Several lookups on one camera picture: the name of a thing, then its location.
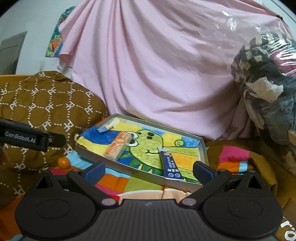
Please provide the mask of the orange white wafer snack bar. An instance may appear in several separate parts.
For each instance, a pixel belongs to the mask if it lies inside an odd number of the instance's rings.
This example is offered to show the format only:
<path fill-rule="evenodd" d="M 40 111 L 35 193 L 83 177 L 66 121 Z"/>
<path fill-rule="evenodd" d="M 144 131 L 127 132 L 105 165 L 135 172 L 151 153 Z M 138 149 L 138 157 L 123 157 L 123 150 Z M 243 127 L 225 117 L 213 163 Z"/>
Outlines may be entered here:
<path fill-rule="evenodd" d="M 112 161 L 117 161 L 125 151 L 127 144 L 132 140 L 132 134 L 128 132 L 120 132 L 112 143 L 108 146 L 103 156 Z"/>

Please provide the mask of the colourful wall poster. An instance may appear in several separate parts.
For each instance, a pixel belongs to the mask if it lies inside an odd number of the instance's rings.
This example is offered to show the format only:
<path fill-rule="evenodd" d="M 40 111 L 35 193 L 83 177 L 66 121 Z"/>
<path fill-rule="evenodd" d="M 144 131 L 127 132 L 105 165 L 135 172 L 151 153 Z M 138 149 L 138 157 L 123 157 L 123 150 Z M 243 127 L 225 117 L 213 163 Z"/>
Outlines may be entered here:
<path fill-rule="evenodd" d="M 54 31 L 52 33 L 51 39 L 49 41 L 45 57 L 48 58 L 57 58 L 62 48 L 62 37 L 59 30 L 59 27 L 62 22 L 64 22 L 70 13 L 74 10 L 75 6 L 71 6 L 70 8 L 66 9 L 60 16 Z"/>

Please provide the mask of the small orange tangerine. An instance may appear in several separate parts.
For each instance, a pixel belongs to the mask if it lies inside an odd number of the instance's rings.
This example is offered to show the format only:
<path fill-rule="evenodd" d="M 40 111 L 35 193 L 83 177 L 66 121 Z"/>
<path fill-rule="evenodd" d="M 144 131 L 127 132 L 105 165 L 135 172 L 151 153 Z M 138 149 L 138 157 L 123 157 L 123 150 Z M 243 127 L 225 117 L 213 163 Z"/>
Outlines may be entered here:
<path fill-rule="evenodd" d="M 67 157 L 60 157 L 58 160 L 57 160 L 57 165 L 60 169 L 68 169 L 70 168 L 70 161 L 68 160 Z"/>

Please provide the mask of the pink hanging sheet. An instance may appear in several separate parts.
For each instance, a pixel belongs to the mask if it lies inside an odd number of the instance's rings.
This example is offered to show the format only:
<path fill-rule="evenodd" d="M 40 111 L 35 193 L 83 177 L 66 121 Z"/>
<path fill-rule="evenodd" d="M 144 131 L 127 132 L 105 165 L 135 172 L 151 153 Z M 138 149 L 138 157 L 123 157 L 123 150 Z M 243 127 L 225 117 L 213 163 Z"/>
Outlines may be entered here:
<path fill-rule="evenodd" d="M 255 1 L 82 1 L 60 25 L 72 79 L 122 113 L 203 138 L 247 138 L 252 122 L 228 71 L 226 40 L 254 27 L 292 35 Z"/>

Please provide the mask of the brown PF patterned quilt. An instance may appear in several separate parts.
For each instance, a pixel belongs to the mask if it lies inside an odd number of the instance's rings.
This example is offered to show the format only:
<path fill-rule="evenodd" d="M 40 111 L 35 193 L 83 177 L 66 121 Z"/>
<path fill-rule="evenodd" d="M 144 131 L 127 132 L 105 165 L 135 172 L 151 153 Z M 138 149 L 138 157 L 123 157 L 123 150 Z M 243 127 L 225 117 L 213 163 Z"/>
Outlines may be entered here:
<path fill-rule="evenodd" d="M 1 146 L 1 208 L 22 197 L 39 173 L 72 152 L 76 135 L 108 115 L 99 97 L 59 72 L 1 78 L 2 118 L 66 137 L 64 147 L 47 152 Z"/>

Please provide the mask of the clear bag of clothes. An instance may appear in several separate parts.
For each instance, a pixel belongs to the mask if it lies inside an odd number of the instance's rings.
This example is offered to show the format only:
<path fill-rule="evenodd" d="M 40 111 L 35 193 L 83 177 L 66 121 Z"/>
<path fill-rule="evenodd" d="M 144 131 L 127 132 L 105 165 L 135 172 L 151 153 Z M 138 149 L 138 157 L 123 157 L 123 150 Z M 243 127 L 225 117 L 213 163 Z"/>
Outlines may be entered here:
<path fill-rule="evenodd" d="M 295 168 L 295 40 L 263 32 L 242 46 L 231 74 L 259 133 Z"/>

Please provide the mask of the blue stick snack packet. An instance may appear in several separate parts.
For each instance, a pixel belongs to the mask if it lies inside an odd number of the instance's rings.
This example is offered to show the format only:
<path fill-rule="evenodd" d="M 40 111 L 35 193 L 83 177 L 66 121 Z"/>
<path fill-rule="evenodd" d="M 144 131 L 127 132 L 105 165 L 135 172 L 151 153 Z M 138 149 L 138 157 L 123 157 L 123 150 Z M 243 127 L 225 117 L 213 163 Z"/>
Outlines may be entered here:
<path fill-rule="evenodd" d="M 159 156 L 163 164 L 163 175 L 168 180 L 184 181 L 180 170 L 175 163 L 170 149 L 158 148 Z"/>

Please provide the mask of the white wall socket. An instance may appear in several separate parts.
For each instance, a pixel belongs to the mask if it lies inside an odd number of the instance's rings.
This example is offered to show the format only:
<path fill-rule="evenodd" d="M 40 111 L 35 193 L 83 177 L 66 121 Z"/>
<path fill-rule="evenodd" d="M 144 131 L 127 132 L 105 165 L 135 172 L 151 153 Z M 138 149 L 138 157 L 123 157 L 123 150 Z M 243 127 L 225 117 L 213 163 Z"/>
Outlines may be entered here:
<path fill-rule="evenodd" d="M 39 66 L 39 72 L 42 72 L 43 71 L 43 69 L 44 69 L 44 67 L 45 67 L 45 61 L 41 61 L 40 62 L 40 66 Z"/>

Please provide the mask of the grey door frame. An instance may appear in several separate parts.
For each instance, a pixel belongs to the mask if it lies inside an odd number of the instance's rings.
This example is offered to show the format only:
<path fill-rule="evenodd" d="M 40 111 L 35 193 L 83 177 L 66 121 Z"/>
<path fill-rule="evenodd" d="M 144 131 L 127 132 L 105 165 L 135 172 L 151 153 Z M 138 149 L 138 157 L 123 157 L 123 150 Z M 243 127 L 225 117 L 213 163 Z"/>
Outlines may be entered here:
<path fill-rule="evenodd" d="M 16 67 L 26 34 L 27 32 L 23 32 L 1 42 L 1 75 L 13 75 L 16 73 Z"/>

